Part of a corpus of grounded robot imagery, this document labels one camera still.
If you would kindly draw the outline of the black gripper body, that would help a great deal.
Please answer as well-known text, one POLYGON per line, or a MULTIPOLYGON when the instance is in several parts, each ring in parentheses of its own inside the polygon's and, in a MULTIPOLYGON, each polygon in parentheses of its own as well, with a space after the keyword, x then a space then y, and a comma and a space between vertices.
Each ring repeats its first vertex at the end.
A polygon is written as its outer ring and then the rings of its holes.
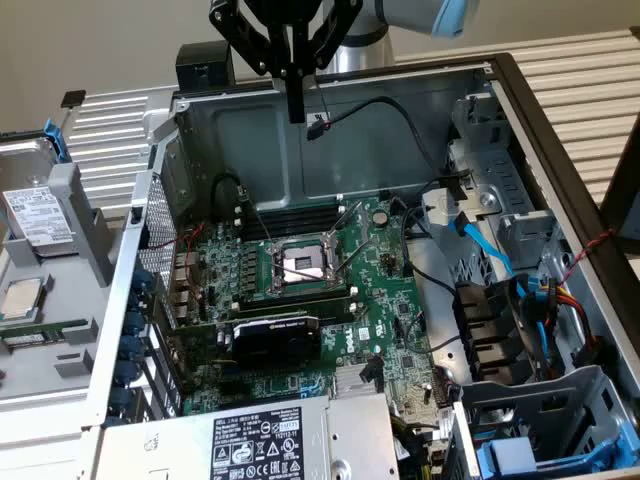
MULTIPOLYGON (((220 32, 238 30, 248 33, 256 26, 241 11, 243 3, 264 28, 302 25, 307 26, 315 17, 323 1, 211 1, 209 19, 220 32)), ((351 29, 351 2, 334 1, 328 7, 324 23, 332 31, 351 29)))

